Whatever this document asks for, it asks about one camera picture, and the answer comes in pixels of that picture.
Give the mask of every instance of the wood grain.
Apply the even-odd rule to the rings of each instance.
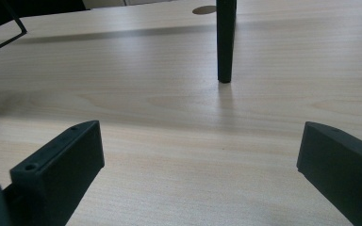
[[[350,225],[296,160],[305,121],[362,139],[362,0],[239,1],[229,85],[215,14],[192,14],[214,4],[25,18],[0,50],[0,184],[99,120],[107,164],[69,225]]]

